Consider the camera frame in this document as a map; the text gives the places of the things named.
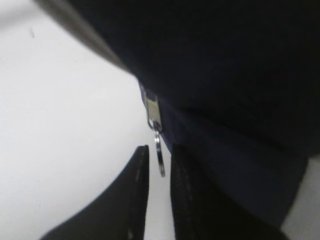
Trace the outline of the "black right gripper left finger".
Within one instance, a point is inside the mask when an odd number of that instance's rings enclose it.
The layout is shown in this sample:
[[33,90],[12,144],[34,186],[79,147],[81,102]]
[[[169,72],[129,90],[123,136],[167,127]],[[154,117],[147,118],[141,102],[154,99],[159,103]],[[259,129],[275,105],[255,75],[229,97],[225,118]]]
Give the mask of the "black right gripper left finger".
[[142,240],[149,196],[149,148],[129,162],[93,202],[46,233],[44,240]]

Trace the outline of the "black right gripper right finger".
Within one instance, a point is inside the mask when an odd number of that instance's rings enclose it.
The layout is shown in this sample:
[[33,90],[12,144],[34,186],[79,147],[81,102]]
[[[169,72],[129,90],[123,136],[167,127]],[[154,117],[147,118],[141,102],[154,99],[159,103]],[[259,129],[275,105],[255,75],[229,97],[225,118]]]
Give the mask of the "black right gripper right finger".
[[178,240],[284,240],[298,189],[297,159],[232,144],[172,147],[170,194]]

